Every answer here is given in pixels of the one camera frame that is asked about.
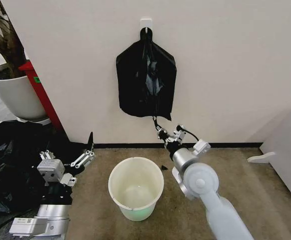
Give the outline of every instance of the baseboard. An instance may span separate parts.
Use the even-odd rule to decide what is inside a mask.
[[[211,148],[259,148],[262,142],[213,142]],[[185,143],[192,148],[194,143]],[[96,143],[96,149],[162,149],[163,143]]]

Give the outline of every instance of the plastic bucket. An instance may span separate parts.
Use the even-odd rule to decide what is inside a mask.
[[[164,189],[164,176],[153,161],[130,157],[114,167],[108,189],[127,219],[142,221],[155,209]]]

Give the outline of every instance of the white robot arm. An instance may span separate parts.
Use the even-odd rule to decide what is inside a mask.
[[[153,118],[158,139],[164,141],[174,163],[172,174],[184,195],[193,200],[200,198],[206,208],[207,222],[217,240],[253,240],[246,225],[233,205],[219,196],[219,179],[217,173],[209,165],[200,162],[200,156],[209,149],[209,143],[194,136],[183,125],[178,125],[173,135],[158,125]],[[189,151],[182,145],[186,133],[193,135],[198,141]]]

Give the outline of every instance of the black trash bag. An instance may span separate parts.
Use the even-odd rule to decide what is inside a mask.
[[[172,55],[152,41],[150,28],[116,57],[120,108],[136,117],[171,120],[177,68]]]
[[[0,123],[0,213],[39,204],[45,184],[37,170],[39,153],[46,149],[51,134],[51,127],[38,123]]]

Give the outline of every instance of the metal robot arm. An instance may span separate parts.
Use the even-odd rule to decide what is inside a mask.
[[[209,165],[200,162],[200,156],[210,149],[209,143],[200,139],[194,145],[193,151],[189,151],[182,141],[186,133],[193,134],[183,125],[178,125],[173,135],[169,135],[158,125],[155,118],[153,120],[158,139],[164,141],[165,148],[170,152],[170,158],[174,163],[172,174],[175,180],[188,199],[200,198],[202,200],[206,208],[207,222],[215,238],[253,240],[254,238],[233,205],[218,194],[217,173]]]
[[[91,150],[79,156],[67,168],[52,152],[40,153],[42,161],[37,166],[45,180],[45,194],[42,196],[38,213],[34,218],[16,217],[9,233],[13,236],[32,237],[33,240],[64,240],[70,222],[69,208],[72,204],[71,187],[77,182],[73,175],[81,173],[94,159]]]

